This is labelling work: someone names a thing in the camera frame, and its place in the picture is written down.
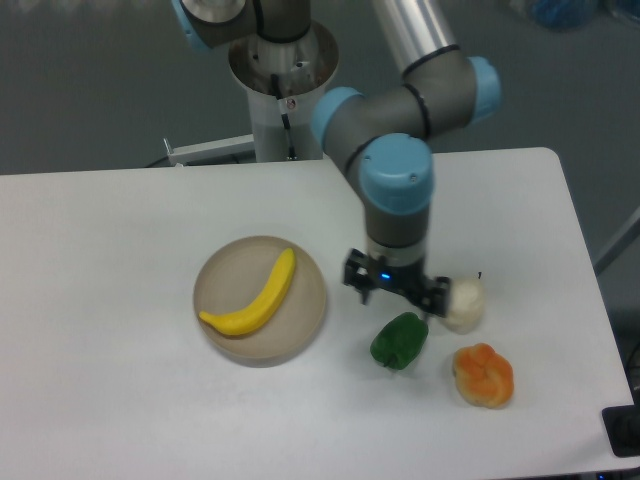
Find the beige bowl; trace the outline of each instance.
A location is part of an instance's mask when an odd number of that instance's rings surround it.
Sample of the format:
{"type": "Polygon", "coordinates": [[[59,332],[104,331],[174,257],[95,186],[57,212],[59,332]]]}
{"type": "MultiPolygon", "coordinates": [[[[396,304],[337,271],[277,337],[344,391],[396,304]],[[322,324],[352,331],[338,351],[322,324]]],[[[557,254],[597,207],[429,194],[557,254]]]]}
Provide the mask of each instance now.
{"type": "Polygon", "coordinates": [[[296,254],[296,271],[276,313],[259,330],[238,337],[219,333],[198,319],[204,333],[235,360],[252,364],[284,361],[312,340],[324,318],[327,291],[320,269],[293,243],[276,237],[248,237],[218,250],[205,263],[193,292],[196,317],[242,309],[260,293],[285,248],[296,254]]]}

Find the yellow banana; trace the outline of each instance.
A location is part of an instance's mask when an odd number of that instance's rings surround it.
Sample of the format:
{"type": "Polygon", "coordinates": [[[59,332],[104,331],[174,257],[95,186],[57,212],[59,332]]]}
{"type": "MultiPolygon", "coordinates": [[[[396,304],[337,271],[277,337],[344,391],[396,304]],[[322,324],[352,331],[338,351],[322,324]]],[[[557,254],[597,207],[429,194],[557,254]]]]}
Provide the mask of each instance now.
{"type": "Polygon", "coordinates": [[[200,312],[200,319],[224,335],[251,333],[264,325],[282,303],[296,268],[292,248],[284,250],[276,260],[262,291],[248,306],[236,312],[214,315],[200,312]]]}

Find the green bell pepper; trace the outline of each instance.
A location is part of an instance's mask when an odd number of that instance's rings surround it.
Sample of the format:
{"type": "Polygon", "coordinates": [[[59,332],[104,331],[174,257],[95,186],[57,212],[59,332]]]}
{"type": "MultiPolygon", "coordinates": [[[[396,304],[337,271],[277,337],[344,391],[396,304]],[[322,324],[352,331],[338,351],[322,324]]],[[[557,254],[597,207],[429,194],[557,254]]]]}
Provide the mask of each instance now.
{"type": "Polygon", "coordinates": [[[371,343],[371,356],[384,367],[406,368],[422,350],[429,327],[415,313],[397,316],[378,333],[371,343]]]}

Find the blue object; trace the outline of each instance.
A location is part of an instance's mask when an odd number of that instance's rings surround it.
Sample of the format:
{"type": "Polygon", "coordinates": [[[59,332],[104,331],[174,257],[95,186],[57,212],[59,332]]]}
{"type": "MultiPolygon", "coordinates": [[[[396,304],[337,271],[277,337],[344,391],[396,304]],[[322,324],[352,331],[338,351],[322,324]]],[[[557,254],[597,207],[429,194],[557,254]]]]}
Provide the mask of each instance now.
{"type": "Polygon", "coordinates": [[[380,210],[411,215],[431,202],[434,189],[431,149],[403,133],[377,138],[364,149],[362,194],[380,210]]]}
{"type": "Polygon", "coordinates": [[[354,88],[338,87],[328,91],[316,104],[311,117],[311,132],[324,150],[324,137],[331,118],[338,108],[351,97],[363,96],[354,88]]]}
{"type": "Polygon", "coordinates": [[[576,28],[591,20],[598,0],[529,0],[529,16],[553,30],[576,28]]]}
{"type": "Polygon", "coordinates": [[[173,9],[176,12],[176,17],[178,17],[178,21],[180,22],[180,26],[184,31],[185,36],[187,37],[187,41],[191,48],[197,50],[199,52],[208,52],[211,50],[200,38],[200,36],[193,30],[191,26],[191,22],[187,17],[187,14],[182,9],[182,5],[180,4],[180,0],[171,0],[171,4],[173,5],[173,9]]]}
{"type": "Polygon", "coordinates": [[[493,115],[502,103],[500,77],[495,68],[483,57],[469,57],[476,72],[476,103],[470,123],[493,115]]]}

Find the pepper stem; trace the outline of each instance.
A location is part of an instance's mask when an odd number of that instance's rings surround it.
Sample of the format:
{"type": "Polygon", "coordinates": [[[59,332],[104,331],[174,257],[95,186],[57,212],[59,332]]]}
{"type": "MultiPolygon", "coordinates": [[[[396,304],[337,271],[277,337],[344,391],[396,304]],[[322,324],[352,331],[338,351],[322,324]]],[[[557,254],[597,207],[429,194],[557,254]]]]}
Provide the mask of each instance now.
{"type": "Polygon", "coordinates": [[[387,361],[382,365],[383,367],[393,367],[396,364],[398,357],[396,357],[395,353],[392,353],[387,357],[387,361]]]}

